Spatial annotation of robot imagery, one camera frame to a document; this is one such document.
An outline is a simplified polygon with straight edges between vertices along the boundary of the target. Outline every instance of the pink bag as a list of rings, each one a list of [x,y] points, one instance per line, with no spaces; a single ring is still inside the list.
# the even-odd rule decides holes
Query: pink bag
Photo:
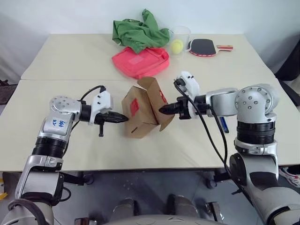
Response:
[[[117,69],[125,75],[140,79],[154,76],[169,65],[169,55],[163,48],[146,48],[136,54],[130,47],[112,57]]]

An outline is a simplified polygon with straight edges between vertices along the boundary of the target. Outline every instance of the tennis ball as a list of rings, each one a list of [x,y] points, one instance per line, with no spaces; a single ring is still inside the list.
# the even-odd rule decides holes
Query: tennis ball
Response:
[[[173,54],[179,54],[183,49],[183,42],[180,39],[175,39],[172,41],[171,47]]]

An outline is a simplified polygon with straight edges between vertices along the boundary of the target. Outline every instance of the shoe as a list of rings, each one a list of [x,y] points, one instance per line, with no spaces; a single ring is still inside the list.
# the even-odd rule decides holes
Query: shoe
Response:
[[[279,174],[285,177],[291,185],[300,188],[300,172],[297,171],[299,168],[299,165],[296,165],[296,167],[281,167],[279,169]]]

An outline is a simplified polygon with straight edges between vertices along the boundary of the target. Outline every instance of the table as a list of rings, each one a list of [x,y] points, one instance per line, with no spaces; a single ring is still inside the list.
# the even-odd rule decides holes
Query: table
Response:
[[[158,79],[161,90],[169,102],[178,96],[172,83]],[[210,85],[205,80],[203,86]],[[21,80],[9,104],[0,116],[1,149],[0,169],[20,171],[31,153],[38,131],[49,113],[49,100],[55,95],[79,99],[91,87],[103,84],[114,97],[114,110],[122,112],[121,100],[134,84],[133,81],[27,81]],[[280,96],[285,93],[276,80],[271,84]],[[86,101],[89,104],[97,92]],[[275,138],[278,141],[278,159],[281,165],[299,163],[300,114],[291,101],[280,101]],[[224,152],[221,135],[213,118],[206,118],[212,137]],[[236,152],[236,117],[226,119],[230,130],[226,134],[229,155]],[[104,125],[104,137],[98,137],[98,126],[80,122],[73,130],[64,157],[63,170],[121,170],[157,168],[216,168],[222,163],[214,152],[200,120],[179,120],[176,116],[162,132],[158,127],[143,139],[124,136],[124,124]]]
[[[243,35],[193,35],[210,38],[215,44],[233,45],[232,52],[220,52],[213,58],[199,58],[189,53],[171,57],[170,66],[156,75],[168,102],[179,93],[173,79],[182,70],[193,74],[201,93],[220,88],[243,88],[269,83],[280,101],[274,110],[278,115],[275,138],[278,141],[280,165],[300,162],[300,114],[277,79],[266,67]],[[115,69],[111,57],[122,47],[110,40],[111,35],[51,35],[22,76],[17,90],[0,116],[1,171],[20,171],[34,147],[49,100],[56,95],[79,99],[96,85],[105,85],[114,97],[114,110],[122,112],[121,100],[136,80]],[[96,92],[86,99],[91,102]],[[221,153],[221,135],[213,118],[206,121]],[[236,117],[226,119],[229,155],[236,152]],[[120,170],[157,168],[217,168],[221,161],[214,152],[200,120],[179,120],[162,132],[158,127],[143,139],[124,136],[124,124],[105,124],[104,137],[98,137],[98,126],[81,122],[73,130],[63,170]]]

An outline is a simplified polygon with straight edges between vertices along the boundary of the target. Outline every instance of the box flap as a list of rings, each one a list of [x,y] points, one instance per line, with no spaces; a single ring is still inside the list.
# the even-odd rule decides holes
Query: box flap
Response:
[[[161,107],[167,105],[168,102],[161,91],[157,80],[154,77],[143,77],[137,83],[145,88],[158,123],[161,125],[160,131],[168,126],[174,115],[165,115],[159,111]]]

